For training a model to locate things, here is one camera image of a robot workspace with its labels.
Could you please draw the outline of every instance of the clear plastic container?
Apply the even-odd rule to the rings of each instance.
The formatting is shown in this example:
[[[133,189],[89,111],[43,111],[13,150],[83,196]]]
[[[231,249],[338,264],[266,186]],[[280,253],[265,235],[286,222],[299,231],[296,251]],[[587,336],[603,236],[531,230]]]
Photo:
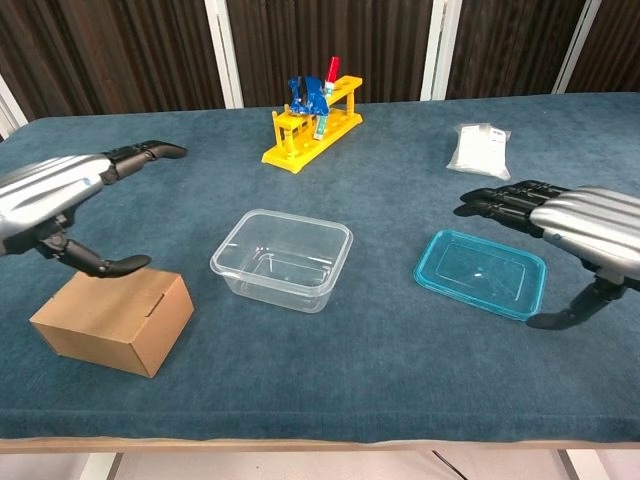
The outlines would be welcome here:
[[[251,210],[210,266],[238,295],[316,313],[327,304],[352,241],[340,223]]]
[[[483,238],[441,230],[414,272],[418,284],[515,320],[535,314],[547,267],[528,252]]]

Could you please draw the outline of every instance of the cable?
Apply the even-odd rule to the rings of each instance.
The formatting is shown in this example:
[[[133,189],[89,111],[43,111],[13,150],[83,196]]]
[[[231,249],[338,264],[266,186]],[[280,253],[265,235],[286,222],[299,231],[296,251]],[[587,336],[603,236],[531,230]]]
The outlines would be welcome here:
[[[442,463],[444,463],[447,467],[449,467],[451,470],[453,470],[462,480],[469,480],[467,477],[465,477],[462,472],[460,470],[458,470],[456,467],[454,467],[453,465],[451,465],[451,463],[449,463],[449,461],[444,458],[442,455],[440,455],[437,451],[435,450],[431,450],[431,452],[438,457],[438,460],[440,460]]]

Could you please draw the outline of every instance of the brown cardboard box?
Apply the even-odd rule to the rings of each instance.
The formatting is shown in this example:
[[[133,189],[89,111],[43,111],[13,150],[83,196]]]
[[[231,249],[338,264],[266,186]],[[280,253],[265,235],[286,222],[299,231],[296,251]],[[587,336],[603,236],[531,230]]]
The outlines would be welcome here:
[[[122,278],[76,273],[31,323],[58,355],[153,377],[192,313],[179,274],[143,268]]]

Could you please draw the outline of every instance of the brown curtain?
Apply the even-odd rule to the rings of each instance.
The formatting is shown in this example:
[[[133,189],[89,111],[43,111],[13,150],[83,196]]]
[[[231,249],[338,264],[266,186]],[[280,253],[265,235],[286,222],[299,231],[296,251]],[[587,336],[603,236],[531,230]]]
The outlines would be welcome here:
[[[231,0],[227,3],[245,106],[289,102],[287,80],[364,78],[360,102],[417,100],[432,0]]]
[[[0,73],[30,120],[224,107],[203,0],[3,0]]]
[[[550,93],[584,0],[464,0],[447,98]]]
[[[640,2],[603,0],[567,92],[640,91]]]

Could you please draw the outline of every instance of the silver robotic hand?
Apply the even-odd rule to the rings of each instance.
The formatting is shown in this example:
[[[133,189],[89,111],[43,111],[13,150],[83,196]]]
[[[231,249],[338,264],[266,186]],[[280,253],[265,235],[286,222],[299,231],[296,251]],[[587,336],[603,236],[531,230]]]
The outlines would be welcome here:
[[[597,187],[575,190],[528,180],[465,193],[454,210],[481,215],[578,257],[595,273],[587,286],[558,313],[530,317],[535,328],[561,330],[580,324],[627,288],[640,291],[640,199]]]
[[[103,260],[67,238],[80,204],[161,157],[180,158],[185,148],[149,140],[104,153],[56,157],[0,177],[0,256],[32,248],[46,258],[95,277],[122,277],[151,261],[146,255]]]

